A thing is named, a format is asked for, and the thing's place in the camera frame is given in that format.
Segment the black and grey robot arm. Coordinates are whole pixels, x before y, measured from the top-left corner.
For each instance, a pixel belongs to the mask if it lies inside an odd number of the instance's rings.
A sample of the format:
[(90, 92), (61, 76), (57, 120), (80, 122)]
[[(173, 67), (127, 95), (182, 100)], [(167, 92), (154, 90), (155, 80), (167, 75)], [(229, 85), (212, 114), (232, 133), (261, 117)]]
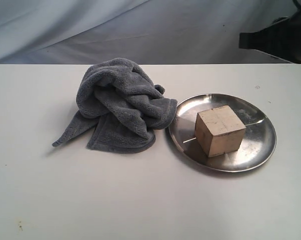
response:
[(280, 17), (256, 32), (241, 32), (238, 48), (256, 50), (289, 63), (301, 64), (301, 3), (293, 1), (297, 12)]

